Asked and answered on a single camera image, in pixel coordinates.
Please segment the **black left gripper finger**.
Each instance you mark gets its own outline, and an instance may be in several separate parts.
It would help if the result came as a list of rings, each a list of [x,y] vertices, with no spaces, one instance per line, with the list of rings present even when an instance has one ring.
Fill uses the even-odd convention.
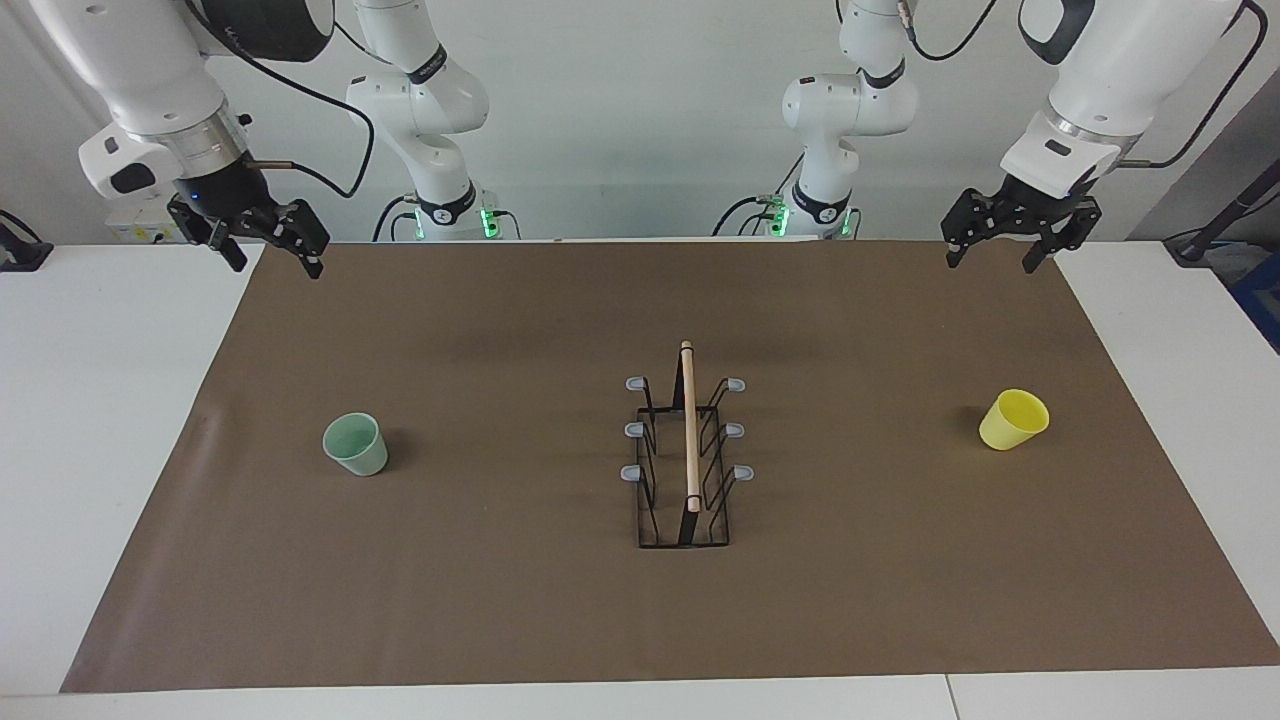
[[[965,188],[942,219],[948,268],[957,268],[970,246],[1007,231],[1015,218],[1016,204],[1010,199]]]
[[[1038,222],[1036,225],[1037,240],[1027,251],[1021,260],[1023,270],[1033,274],[1044,263],[1060,251],[1078,250],[1088,238],[1094,225],[1102,215],[1097,200],[1091,195],[1068,219],[1057,225],[1048,222]],[[1029,220],[1025,224],[1032,229]]]

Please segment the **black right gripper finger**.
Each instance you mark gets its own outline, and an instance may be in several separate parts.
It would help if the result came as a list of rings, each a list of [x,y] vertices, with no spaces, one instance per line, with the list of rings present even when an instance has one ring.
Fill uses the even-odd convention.
[[[266,243],[297,258],[310,279],[320,278],[330,234],[307,201],[256,206],[255,231]]]
[[[187,243],[209,247],[223,258],[233,272],[244,269],[247,258],[230,237],[230,228],[225,222],[207,219],[183,200],[169,200],[168,213]]]

